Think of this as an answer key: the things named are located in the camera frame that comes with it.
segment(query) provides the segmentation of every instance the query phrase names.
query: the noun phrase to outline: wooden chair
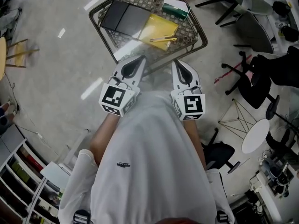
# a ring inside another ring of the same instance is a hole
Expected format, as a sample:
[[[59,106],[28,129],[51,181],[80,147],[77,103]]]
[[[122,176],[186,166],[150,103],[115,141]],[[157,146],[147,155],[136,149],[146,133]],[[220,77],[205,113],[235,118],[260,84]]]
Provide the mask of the wooden chair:
[[[39,51],[39,49],[33,49],[33,50],[25,50],[24,42],[28,39],[21,40],[19,42],[13,43],[10,46],[6,46],[6,40],[4,37],[0,38],[0,80],[4,76],[5,67],[16,67],[16,68],[25,68],[23,65],[24,55],[30,54],[36,51]],[[7,56],[8,50],[10,48],[14,47],[14,54]],[[15,65],[12,64],[6,64],[6,60],[9,60],[11,58],[14,58]]]

